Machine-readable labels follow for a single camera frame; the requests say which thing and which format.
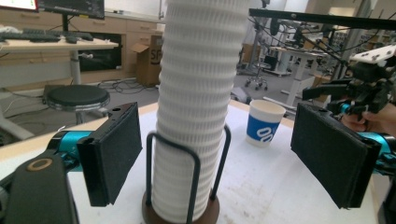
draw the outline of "table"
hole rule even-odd
[[[48,81],[72,76],[74,84],[81,84],[78,51],[82,49],[113,49],[118,44],[94,39],[93,41],[78,41],[68,44],[64,39],[56,43],[32,43],[26,40],[7,40],[0,43],[0,53],[29,53],[70,51],[70,61],[56,63],[27,63],[5,65],[0,69],[0,88],[23,85],[33,82]],[[4,118],[0,106],[0,127],[19,139],[34,136],[8,119]]]
[[[317,52],[310,52],[307,50],[299,50],[299,49],[285,49],[285,48],[280,48],[280,47],[271,47],[272,50],[279,51],[279,52],[287,52],[290,56],[300,58],[300,63],[298,66],[297,71],[293,72],[294,80],[293,83],[291,84],[290,91],[282,91],[282,93],[288,94],[288,99],[286,103],[282,103],[276,100],[273,100],[268,97],[263,97],[264,100],[274,102],[279,105],[285,106],[289,112],[291,111],[292,114],[295,114],[296,107],[293,105],[294,99],[297,96],[297,92],[301,91],[302,89],[305,89],[307,87],[311,87],[314,78],[309,78],[306,80],[303,80],[303,72],[305,70],[305,66],[307,64],[308,60],[314,60],[311,66],[311,74],[314,75],[314,72],[318,68],[318,63],[316,62],[317,57],[325,57],[327,54],[324,53],[317,53]]]
[[[143,150],[130,171],[114,205],[90,207],[82,173],[69,173],[79,220],[84,223],[145,223],[141,200],[146,187],[146,137],[154,131],[157,104],[139,108]],[[366,191],[361,208],[339,210],[309,170],[290,150],[293,122],[283,119],[268,148],[245,141],[248,106],[231,101],[226,121],[232,132],[228,158],[219,183],[219,224],[230,223],[377,223],[374,185]],[[95,130],[105,119],[74,127]],[[18,164],[41,153],[52,134],[0,148],[0,178]]]

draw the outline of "white paper cup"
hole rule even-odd
[[[268,147],[286,109],[272,102],[253,100],[250,102],[247,120],[247,141],[256,147]]]

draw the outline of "floor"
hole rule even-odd
[[[251,99],[262,99],[262,97],[266,96],[279,102],[286,102],[288,95],[281,93],[281,91],[290,89],[293,76],[278,77],[265,72],[261,72],[261,76],[267,81],[267,91],[264,88],[255,90],[253,83],[246,87],[246,81],[251,75],[239,73],[234,79],[234,89],[237,90],[237,94],[242,91],[250,96]],[[150,105],[156,103],[159,97],[157,88],[144,88],[136,83],[134,79],[108,81],[96,85],[110,92],[111,100],[106,108],[131,102],[137,102],[139,106]],[[18,94],[9,93],[8,97],[0,99],[0,106],[6,118],[21,125],[34,135],[55,132],[75,125],[76,118],[74,113],[55,111],[48,108],[42,103],[42,94],[42,90],[18,92]],[[297,105],[299,102],[301,100],[296,98],[294,104]],[[89,121],[101,117],[102,114],[92,112],[86,116],[86,120]],[[294,119],[294,116],[288,114],[288,118]],[[16,141],[18,140],[13,136],[0,130],[0,146]]]

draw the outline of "cabinet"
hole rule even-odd
[[[12,10],[0,10],[0,24],[14,26],[18,29],[55,29],[62,30],[62,16],[60,14],[40,12],[20,12]],[[135,43],[149,44],[151,35],[156,34],[156,21],[132,18],[128,16],[112,15],[107,13],[105,19],[93,20],[74,17],[70,20],[70,31],[108,33],[121,35],[121,69],[101,70],[81,73],[83,83],[100,82],[107,79],[135,77],[136,53],[132,52]],[[9,54],[0,59],[2,64],[15,63],[45,63],[48,61],[68,60],[67,53],[37,53],[37,54]],[[36,83],[12,88],[13,91],[43,88],[47,84],[68,84],[70,80],[57,80]]]

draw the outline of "black wire holder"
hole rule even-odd
[[[209,199],[214,201],[216,200],[216,194],[219,189],[219,182],[221,179],[221,174],[224,168],[225,161],[227,159],[227,154],[228,150],[230,148],[231,144],[231,131],[230,128],[227,126],[227,124],[224,126],[224,131],[226,133],[226,139],[224,143],[224,148],[221,154],[221,159],[219,162],[219,168],[218,168],[218,173],[216,174],[216,179],[215,179],[215,184],[213,186],[213,189],[211,191],[211,194],[209,196]],[[191,150],[188,147],[182,146],[180,144],[174,143],[172,141],[167,140],[163,136],[161,136],[158,133],[152,132],[148,134],[147,137],[147,161],[146,161],[146,206],[151,206],[151,166],[152,166],[152,140],[153,137],[155,137],[157,140],[159,140],[162,143],[165,143],[166,145],[170,147],[174,147],[176,149],[182,150],[192,156],[194,159],[194,170],[193,170],[193,176],[192,176],[192,183],[191,183],[191,193],[190,193],[190,201],[189,201],[189,210],[187,214],[187,224],[192,223],[192,215],[194,212],[194,206],[195,206],[195,198],[196,198],[196,193],[198,190],[198,180],[199,180],[199,174],[201,171],[201,160],[199,159],[198,155]]]

